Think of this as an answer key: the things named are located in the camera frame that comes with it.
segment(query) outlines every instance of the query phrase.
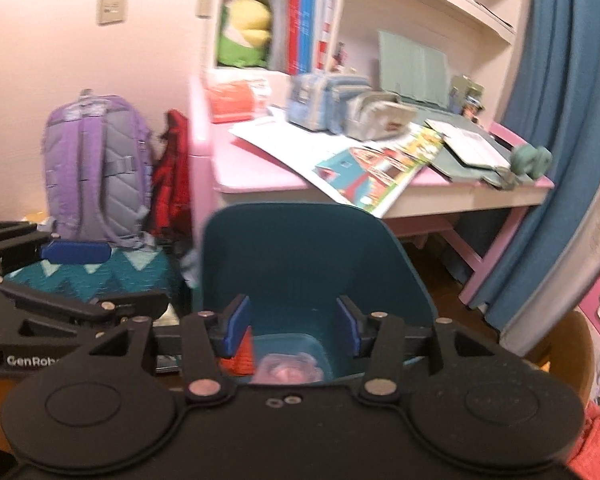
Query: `wooden floor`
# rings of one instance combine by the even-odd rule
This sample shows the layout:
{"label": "wooden floor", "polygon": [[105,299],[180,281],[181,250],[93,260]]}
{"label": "wooden floor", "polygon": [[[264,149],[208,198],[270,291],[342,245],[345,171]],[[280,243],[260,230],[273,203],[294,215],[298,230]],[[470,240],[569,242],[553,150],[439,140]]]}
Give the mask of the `wooden floor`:
{"label": "wooden floor", "polygon": [[433,298],[439,316],[450,317],[492,341],[498,340],[497,330],[484,321],[482,313],[468,309],[458,300],[462,287],[437,258],[426,250],[417,249],[413,244],[405,244],[404,248]]}

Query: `red backpack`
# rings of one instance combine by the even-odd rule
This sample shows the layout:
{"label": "red backpack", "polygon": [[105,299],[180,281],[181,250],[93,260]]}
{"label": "red backpack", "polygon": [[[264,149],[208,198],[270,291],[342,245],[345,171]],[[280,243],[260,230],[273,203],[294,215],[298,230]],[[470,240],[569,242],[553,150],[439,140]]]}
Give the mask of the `red backpack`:
{"label": "red backpack", "polygon": [[177,110],[167,112],[167,145],[154,167],[149,232],[157,238],[191,238],[189,194],[189,121]]}

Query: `teal zigzag patterned fabric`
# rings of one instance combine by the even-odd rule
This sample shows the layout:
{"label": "teal zigzag patterned fabric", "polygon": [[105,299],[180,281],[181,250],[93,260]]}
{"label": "teal zigzag patterned fabric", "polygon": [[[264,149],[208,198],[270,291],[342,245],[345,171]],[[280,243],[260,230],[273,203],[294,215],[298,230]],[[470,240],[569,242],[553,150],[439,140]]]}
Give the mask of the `teal zigzag patterned fabric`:
{"label": "teal zigzag patterned fabric", "polygon": [[163,290],[173,304],[189,303],[178,267],[162,250],[125,251],[114,248],[111,258],[97,265],[56,265],[42,260],[16,270],[8,280],[36,290],[63,294],[82,301],[94,296]]}

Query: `green headphones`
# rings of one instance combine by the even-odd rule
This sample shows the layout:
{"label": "green headphones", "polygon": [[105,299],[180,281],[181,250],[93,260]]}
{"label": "green headphones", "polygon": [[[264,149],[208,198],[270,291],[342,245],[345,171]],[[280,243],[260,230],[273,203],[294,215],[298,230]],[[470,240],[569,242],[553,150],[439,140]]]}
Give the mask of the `green headphones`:
{"label": "green headphones", "polygon": [[538,180],[551,166],[554,156],[544,146],[533,147],[522,144],[511,150],[510,170],[518,176],[528,175],[532,180]]}

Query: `yellow and green plush toy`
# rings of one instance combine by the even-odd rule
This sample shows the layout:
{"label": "yellow and green plush toy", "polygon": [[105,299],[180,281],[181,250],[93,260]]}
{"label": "yellow and green plush toy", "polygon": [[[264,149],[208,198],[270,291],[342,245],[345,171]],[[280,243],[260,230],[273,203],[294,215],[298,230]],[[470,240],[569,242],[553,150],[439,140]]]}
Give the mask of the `yellow and green plush toy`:
{"label": "yellow and green plush toy", "polygon": [[222,8],[218,61],[224,65],[265,66],[271,13],[256,0],[230,0]]}

